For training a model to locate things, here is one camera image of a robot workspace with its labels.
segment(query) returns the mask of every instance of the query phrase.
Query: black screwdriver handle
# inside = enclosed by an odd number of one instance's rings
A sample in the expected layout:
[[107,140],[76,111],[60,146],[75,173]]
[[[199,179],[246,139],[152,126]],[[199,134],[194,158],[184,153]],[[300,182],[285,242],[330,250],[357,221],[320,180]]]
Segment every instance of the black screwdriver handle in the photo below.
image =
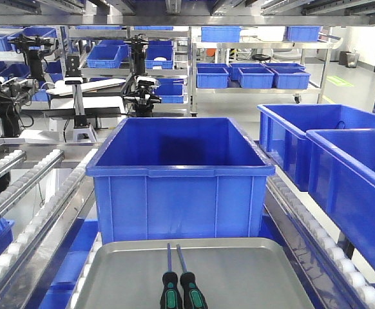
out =
[[182,309],[182,298],[177,288],[175,272],[165,272],[162,277],[163,293],[160,298],[160,309]]
[[185,272],[180,277],[183,288],[183,305],[185,309],[207,309],[205,297],[196,285],[195,274]]

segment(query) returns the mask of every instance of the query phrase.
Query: screwdriver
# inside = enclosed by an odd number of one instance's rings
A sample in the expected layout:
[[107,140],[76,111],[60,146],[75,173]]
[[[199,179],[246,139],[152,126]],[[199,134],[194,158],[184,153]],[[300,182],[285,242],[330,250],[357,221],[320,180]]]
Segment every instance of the screwdriver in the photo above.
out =
[[182,309],[182,298],[177,289],[178,277],[172,272],[172,253],[168,243],[168,271],[163,274],[163,293],[160,298],[160,309]]
[[180,285],[183,288],[183,305],[185,309],[207,309],[205,297],[196,285],[195,274],[186,270],[182,249],[176,245],[183,274],[180,277]]

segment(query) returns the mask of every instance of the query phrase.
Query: metal tray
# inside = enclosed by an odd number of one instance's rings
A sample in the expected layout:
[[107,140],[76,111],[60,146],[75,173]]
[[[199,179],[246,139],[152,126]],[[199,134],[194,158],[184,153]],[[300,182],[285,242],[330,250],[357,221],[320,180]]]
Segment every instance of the metal tray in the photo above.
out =
[[209,308],[314,308],[281,246],[265,238],[108,243],[95,256],[76,308],[159,308],[168,242],[173,271],[182,273],[180,243]]

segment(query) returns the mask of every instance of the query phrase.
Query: screwdriver shaft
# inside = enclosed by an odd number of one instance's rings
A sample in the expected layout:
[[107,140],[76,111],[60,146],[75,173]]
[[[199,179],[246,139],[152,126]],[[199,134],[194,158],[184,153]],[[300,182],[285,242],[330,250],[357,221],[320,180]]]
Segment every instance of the screwdriver shaft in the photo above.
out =
[[183,272],[188,272],[186,270],[186,264],[183,258],[182,249],[180,248],[180,245],[176,245],[176,249],[177,249],[177,254],[179,256],[180,264],[182,265]]
[[172,271],[172,253],[170,250],[170,243],[168,243],[168,272]]

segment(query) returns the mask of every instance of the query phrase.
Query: trash can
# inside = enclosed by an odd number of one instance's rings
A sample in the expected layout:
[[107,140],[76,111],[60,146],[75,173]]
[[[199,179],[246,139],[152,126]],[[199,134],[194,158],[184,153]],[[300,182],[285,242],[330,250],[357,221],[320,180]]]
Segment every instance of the trash can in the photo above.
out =
[[347,53],[347,63],[345,66],[347,68],[356,68],[359,58],[359,53]]
[[341,66],[347,65],[347,53],[349,53],[349,51],[341,51],[340,52],[340,58],[339,58],[339,61],[338,61],[339,65],[341,65]]

